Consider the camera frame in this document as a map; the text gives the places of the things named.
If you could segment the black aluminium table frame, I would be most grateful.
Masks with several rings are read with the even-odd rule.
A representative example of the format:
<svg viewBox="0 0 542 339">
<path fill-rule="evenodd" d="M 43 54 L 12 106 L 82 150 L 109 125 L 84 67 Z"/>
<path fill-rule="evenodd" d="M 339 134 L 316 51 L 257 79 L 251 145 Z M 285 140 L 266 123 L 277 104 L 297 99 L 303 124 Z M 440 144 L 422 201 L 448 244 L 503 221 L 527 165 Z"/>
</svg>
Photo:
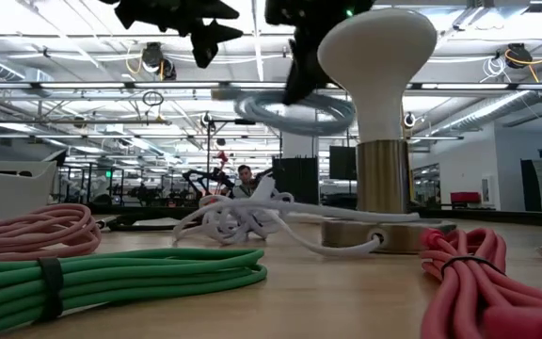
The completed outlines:
<svg viewBox="0 0 542 339">
<path fill-rule="evenodd" d="M 93 215 L 127 215 L 154 213 L 159 216 L 172 218 L 183 218 L 197 210 L 196 207 L 139 207 L 139 206 L 118 206 L 118 205 L 97 205 L 88 204 Z M 541 226 L 542 213 L 539 212 L 507 212 L 486 209 L 455 209 L 438 210 L 418 208 L 415 209 L 422 218 L 441 219 L 468 219 L 497 223 L 512 223 L 521 225 Z"/>
</svg>

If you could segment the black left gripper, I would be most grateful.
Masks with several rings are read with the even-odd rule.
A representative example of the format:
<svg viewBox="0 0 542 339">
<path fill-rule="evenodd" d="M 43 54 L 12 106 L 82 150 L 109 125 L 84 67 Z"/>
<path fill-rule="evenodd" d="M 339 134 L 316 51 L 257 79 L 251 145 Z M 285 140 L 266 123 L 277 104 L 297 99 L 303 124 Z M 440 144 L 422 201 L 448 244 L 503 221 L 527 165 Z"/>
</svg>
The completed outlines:
<svg viewBox="0 0 542 339">
<path fill-rule="evenodd" d="M 176 30 L 181 37 L 189 34 L 189 17 L 234 20 L 239 12 L 221 0 L 100 0 L 116 5 L 114 12 L 125 29 L 133 23 L 152 24 L 165 33 Z M 212 20 L 200 24 L 190 33 L 192 54 L 199 68 L 207 68 L 216 54 L 218 44 L 241 38 L 243 31 Z"/>
</svg>

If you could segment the red box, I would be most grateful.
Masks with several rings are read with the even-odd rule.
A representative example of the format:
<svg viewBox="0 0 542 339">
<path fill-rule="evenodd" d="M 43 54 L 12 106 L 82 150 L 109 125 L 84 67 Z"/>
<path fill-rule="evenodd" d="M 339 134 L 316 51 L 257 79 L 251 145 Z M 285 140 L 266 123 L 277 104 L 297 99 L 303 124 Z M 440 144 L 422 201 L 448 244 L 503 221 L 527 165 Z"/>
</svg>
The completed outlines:
<svg viewBox="0 0 542 339">
<path fill-rule="evenodd" d="M 450 194 L 451 204 L 478 204 L 482 202 L 478 192 L 452 192 Z"/>
</svg>

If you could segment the black cabinet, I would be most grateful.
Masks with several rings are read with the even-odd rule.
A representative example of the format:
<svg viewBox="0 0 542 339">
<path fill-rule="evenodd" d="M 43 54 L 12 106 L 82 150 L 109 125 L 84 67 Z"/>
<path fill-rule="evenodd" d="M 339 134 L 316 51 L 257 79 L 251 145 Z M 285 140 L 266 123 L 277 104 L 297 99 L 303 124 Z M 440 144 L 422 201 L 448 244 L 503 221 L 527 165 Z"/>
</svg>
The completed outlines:
<svg viewBox="0 0 542 339">
<path fill-rule="evenodd" d="M 320 202 L 317 157 L 278 157 L 273 159 L 272 168 L 279 192 L 292 194 L 296 202 Z"/>
</svg>

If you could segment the grey plastic bin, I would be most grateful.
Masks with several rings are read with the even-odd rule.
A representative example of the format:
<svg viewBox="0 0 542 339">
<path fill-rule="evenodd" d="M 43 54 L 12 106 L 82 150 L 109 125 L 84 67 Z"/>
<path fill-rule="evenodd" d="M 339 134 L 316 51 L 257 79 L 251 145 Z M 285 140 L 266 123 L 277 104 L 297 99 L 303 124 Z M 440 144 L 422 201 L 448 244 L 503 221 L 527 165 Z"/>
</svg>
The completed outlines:
<svg viewBox="0 0 542 339">
<path fill-rule="evenodd" d="M 45 206 L 56 168 L 55 161 L 0 161 L 0 219 Z"/>
</svg>

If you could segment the silver ventilation duct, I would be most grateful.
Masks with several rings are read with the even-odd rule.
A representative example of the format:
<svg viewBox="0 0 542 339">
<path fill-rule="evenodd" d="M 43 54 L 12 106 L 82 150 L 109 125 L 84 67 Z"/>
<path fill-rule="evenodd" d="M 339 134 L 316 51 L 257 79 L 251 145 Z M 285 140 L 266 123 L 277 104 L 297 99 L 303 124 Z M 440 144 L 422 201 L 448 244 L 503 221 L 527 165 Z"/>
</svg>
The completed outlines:
<svg viewBox="0 0 542 339">
<path fill-rule="evenodd" d="M 429 135 L 439 136 L 452 130 L 463 131 L 471 127 L 480 127 L 537 101 L 538 94 L 532 90 L 515 91 L 501 97 L 488 98 L 457 112 L 452 121 L 432 127 Z"/>
</svg>

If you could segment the person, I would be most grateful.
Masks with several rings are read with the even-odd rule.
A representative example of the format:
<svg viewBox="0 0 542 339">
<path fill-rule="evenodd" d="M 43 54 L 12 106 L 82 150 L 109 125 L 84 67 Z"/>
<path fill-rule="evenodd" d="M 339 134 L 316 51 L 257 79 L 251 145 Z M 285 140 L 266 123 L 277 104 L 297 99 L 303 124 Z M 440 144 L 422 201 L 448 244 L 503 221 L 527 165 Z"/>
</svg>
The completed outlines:
<svg viewBox="0 0 542 339">
<path fill-rule="evenodd" d="M 253 179 L 251 168 L 248 165 L 241 165 L 238 168 L 239 183 L 232 189 L 235 199 L 249 198 L 256 189 L 256 182 Z"/>
</svg>

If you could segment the black gantry stand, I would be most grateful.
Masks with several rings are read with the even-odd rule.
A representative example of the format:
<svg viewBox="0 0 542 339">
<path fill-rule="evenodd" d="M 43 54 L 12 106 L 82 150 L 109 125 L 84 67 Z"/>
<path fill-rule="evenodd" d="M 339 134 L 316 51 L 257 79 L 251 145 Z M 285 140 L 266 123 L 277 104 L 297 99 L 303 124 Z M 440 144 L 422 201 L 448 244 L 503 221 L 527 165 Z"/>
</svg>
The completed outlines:
<svg viewBox="0 0 542 339">
<path fill-rule="evenodd" d="M 212 169 L 212 171 L 210 170 L 210 158 L 211 158 L 211 142 L 212 142 L 212 139 L 215 138 L 216 134 L 218 132 L 220 132 L 223 127 L 227 124 L 234 124 L 234 125 L 243 125 L 243 126 L 250 126 L 250 125 L 255 125 L 257 122 L 255 121 L 250 121 L 250 120 L 246 120 L 246 119 L 233 119 L 233 120 L 228 120 L 228 119 L 221 119 L 221 120 L 214 120 L 214 119 L 210 119 L 207 124 L 206 124 L 206 137 L 207 137 L 207 172 L 205 172 L 204 174 L 201 174 L 204 179 L 206 179 L 206 184 L 204 184 L 204 196 L 212 196 L 213 193 L 211 193 L 209 191 L 209 185 L 210 185 L 210 181 L 214 181 L 218 184 L 217 188 L 220 188 L 221 186 L 223 186 L 222 188 L 220 188 L 220 190 L 218 190 L 218 192 L 216 191 L 215 194 L 216 195 L 219 195 L 219 196 L 222 196 L 222 197 L 226 197 L 226 198 L 230 198 L 230 199 L 234 199 L 234 189 L 236 187 L 241 187 L 242 184 L 239 184 L 237 185 L 236 183 L 232 182 L 230 179 L 229 179 L 229 176 L 223 171 L 225 165 L 228 163 L 228 157 L 227 157 L 227 154 L 225 153 L 225 151 L 220 151 L 220 153 L 218 153 L 218 155 L 216 156 L 216 158 L 220 159 L 220 167 L 218 168 L 214 168 Z M 243 139 L 247 139 L 247 138 L 250 138 L 248 135 L 240 135 L 238 137 L 230 137 L 230 138 L 237 138 L 237 139 L 240 139 L 240 138 L 243 138 Z M 255 187 L 258 185 L 258 183 L 262 180 L 262 178 L 264 176 L 272 176 L 273 177 L 273 173 L 274 173 L 274 170 L 278 170 L 278 169 L 273 169 L 273 168 L 269 168 L 269 169 L 266 169 L 262 172 L 259 172 L 258 174 L 252 176 L 250 179 L 246 180 L 246 183 L 245 185 L 247 186 L 252 186 L 252 187 Z"/>
</svg>

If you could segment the white bulb brass table lamp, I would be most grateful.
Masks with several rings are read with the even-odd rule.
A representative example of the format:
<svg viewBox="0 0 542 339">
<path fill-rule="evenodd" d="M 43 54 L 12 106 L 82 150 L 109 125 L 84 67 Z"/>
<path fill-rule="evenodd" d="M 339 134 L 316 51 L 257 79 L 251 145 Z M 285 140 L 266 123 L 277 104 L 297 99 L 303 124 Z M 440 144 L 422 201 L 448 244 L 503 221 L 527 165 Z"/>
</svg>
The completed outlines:
<svg viewBox="0 0 542 339">
<path fill-rule="evenodd" d="M 432 23 L 402 8 L 357 14 L 337 24 L 320 43 L 321 67 L 348 92 L 356 109 L 357 208 L 332 213 L 321 225 L 321 245 L 312 251 L 348 257 L 416 254 L 422 251 L 426 232 L 447 234 L 455 229 L 452 222 L 422 219 L 408 208 L 402 97 L 436 43 Z"/>
</svg>

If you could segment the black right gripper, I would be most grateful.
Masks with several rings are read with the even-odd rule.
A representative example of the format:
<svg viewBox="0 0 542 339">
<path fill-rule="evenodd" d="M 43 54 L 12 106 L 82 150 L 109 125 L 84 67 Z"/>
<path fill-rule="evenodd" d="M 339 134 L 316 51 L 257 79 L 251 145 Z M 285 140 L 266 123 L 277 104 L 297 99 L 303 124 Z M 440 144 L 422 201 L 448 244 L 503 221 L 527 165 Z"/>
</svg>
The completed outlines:
<svg viewBox="0 0 542 339">
<path fill-rule="evenodd" d="M 293 59 L 284 87 L 284 105 L 296 104 L 332 82 L 317 57 L 329 25 L 368 11 L 374 3 L 375 0 L 265 0 L 264 18 L 268 24 L 296 27 L 289 40 Z"/>
</svg>

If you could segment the black monitor screen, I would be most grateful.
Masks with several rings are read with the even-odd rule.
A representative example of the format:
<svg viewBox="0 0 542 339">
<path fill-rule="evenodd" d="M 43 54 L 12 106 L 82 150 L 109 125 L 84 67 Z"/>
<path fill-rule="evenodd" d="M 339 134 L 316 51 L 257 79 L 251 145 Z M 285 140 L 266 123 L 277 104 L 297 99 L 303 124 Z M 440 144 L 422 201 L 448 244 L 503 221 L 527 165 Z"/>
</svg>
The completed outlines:
<svg viewBox="0 0 542 339">
<path fill-rule="evenodd" d="M 329 147 L 329 178 L 354 181 L 357 179 L 357 156 L 354 147 Z"/>
</svg>

